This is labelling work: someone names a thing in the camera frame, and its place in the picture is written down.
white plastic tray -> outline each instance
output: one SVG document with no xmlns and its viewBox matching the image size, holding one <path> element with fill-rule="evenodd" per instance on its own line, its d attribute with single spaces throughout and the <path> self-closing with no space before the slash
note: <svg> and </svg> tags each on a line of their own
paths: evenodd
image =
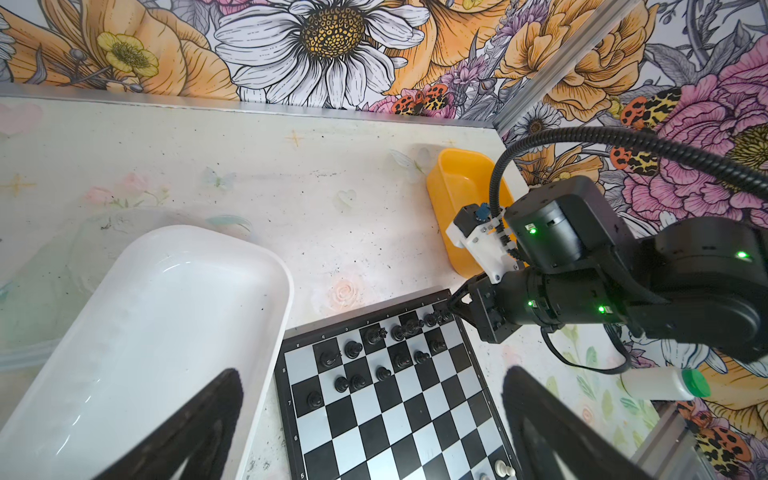
<svg viewBox="0 0 768 480">
<path fill-rule="evenodd" d="M 292 301 L 269 250 L 189 226 L 143 235 L 0 432 L 0 478 L 92 478 L 229 367 L 244 398 L 223 477 L 240 478 Z"/>
</svg>

green bottle cap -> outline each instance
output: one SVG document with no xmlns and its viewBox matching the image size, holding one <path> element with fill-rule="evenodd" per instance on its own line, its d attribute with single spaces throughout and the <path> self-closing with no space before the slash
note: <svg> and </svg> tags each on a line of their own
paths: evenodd
<svg viewBox="0 0 768 480">
<path fill-rule="evenodd" d="M 697 397 L 707 397 L 712 395 L 710 384 L 698 370 L 683 369 L 683 382 L 688 391 Z"/>
</svg>

black strap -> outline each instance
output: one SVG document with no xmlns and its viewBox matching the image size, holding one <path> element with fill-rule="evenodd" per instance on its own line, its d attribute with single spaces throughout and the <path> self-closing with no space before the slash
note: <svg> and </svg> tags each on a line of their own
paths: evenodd
<svg viewBox="0 0 768 480">
<path fill-rule="evenodd" d="M 544 343 L 547 344 L 549 351 L 554 353 L 554 356 L 556 356 L 558 360 L 563 362 L 565 365 L 575 366 L 580 369 L 591 370 L 597 373 L 604 373 L 605 375 L 617 375 L 619 373 L 626 372 L 632 367 L 631 356 L 629 352 L 627 351 L 626 348 L 624 348 L 624 344 L 621 343 L 621 339 L 614 331 L 613 326 L 608 325 L 607 323 L 604 323 L 603 328 L 605 328 L 605 332 L 608 334 L 608 338 L 611 339 L 611 343 L 613 343 L 614 346 L 616 347 L 616 350 L 618 350 L 618 352 L 624 356 L 624 363 L 612 369 L 593 369 L 590 366 L 577 365 L 575 363 L 571 363 L 567 361 L 565 357 L 563 357 L 560 354 L 560 352 L 558 352 L 558 350 L 554 347 L 554 345 L 552 345 L 552 340 L 549 338 L 549 332 L 547 332 L 547 330 L 544 327 L 541 328 L 541 338 L 544 339 Z"/>
</svg>

yellow container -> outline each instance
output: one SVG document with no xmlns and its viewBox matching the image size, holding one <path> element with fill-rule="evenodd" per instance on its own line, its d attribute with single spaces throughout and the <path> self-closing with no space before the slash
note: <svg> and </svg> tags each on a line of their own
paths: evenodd
<svg viewBox="0 0 768 480">
<path fill-rule="evenodd" d="M 427 176 L 429 198 L 432 200 L 448 258 L 456 273 L 464 278 L 479 275 L 482 268 L 466 249 L 453 246 L 445 230 L 465 205 L 488 203 L 488 185 L 493 167 L 493 161 L 483 154 L 446 148 L 440 152 L 437 165 Z M 513 201 L 507 184 L 502 180 L 499 203 L 508 207 Z"/>
</svg>

bottle with green cap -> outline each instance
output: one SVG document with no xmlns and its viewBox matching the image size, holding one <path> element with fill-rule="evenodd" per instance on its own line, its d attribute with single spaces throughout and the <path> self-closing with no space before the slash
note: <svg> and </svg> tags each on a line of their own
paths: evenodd
<svg viewBox="0 0 768 480">
<path fill-rule="evenodd" d="M 630 396 L 646 400 L 693 400 L 711 395 L 707 379 L 695 369 L 662 366 L 632 369 L 621 374 Z"/>
</svg>

